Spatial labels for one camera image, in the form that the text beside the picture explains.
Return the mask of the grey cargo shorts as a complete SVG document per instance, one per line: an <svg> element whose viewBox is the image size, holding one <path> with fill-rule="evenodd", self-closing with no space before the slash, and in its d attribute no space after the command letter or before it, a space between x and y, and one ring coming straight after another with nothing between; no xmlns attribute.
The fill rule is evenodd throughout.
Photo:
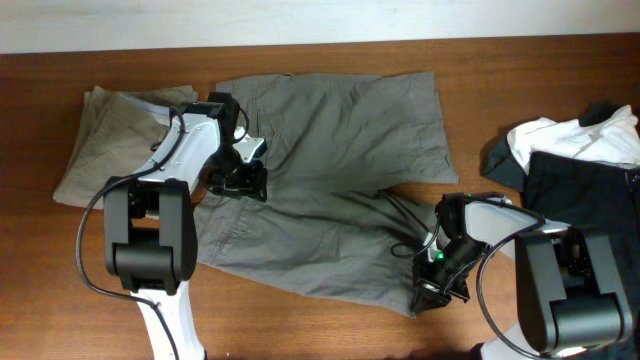
<svg viewBox="0 0 640 360"><path fill-rule="evenodd" d="M433 207L386 198L404 183L454 184L435 76L274 74L217 85L267 145L265 202L207 195L198 260L300 295L411 312L412 263Z"/></svg>

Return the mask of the beige shorts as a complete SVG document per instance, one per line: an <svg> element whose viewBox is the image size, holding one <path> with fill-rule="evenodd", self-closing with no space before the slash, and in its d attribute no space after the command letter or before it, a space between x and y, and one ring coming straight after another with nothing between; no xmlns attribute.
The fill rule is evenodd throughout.
<svg viewBox="0 0 640 360"><path fill-rule="evenodd" d="M109 178L129 175L151 158L168 130L171 107L197 99L190 85L143 92L96 86L86 92L74 148L53 200L86 207Z"/></svg>

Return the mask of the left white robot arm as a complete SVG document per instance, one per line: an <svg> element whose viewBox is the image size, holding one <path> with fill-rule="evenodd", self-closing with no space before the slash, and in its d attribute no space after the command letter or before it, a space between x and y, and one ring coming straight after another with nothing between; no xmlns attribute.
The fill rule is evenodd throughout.
<svg viewBox="0 0 640 360"><path fill-rule="evenodd" d="M156 153L133 174L109 179L100 195L107 271L140 307L157 359L206 356L189 296L197 186L233 199L267 199L268 171L259 159L266 142L237 127L245 114L224 92L169 109L169 130Z"/></svg>

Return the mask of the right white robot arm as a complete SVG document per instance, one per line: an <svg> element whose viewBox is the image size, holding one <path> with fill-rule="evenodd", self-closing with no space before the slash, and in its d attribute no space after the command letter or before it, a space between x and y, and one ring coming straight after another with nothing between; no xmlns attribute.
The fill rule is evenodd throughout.
<svg viewBox="0 0 640 360"><path fill-rule="evenodd" d="M634 317L608 235L552 221L499 193L446 194L413 257L414 313L468 301L471 271L515 262L518 321L478 349L482 359L575 359L627 340Z"/></svg>

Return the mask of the black garment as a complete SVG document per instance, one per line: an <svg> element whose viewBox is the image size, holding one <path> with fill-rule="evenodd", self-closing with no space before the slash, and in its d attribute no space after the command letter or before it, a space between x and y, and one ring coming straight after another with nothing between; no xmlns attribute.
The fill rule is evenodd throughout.
<svg viewBox="0 0 640 360"><path fill-rule="evenodd" d="M623 106L594 104L577 118L579 125L603 122ZM637 314L639 164L606 164L534 152L526 174L511 154L507 134L487 151L483 176L520 192L527 209L552 220L574 226L596 225L606 231L631 311Z"/></svg>

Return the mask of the white shirt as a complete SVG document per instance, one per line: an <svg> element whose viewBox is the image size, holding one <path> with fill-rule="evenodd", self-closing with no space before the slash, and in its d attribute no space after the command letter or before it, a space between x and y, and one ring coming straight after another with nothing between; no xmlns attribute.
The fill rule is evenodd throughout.
<svg viewBox="0 0 640 360"><path fill-rule="evenodd" d="M630 105L617 109L603 122L582 127L578 119L555 122L541 117L510 130L507 143L515 161L528 174L532 154L616 165L639 164L638 118Z"/></svg>

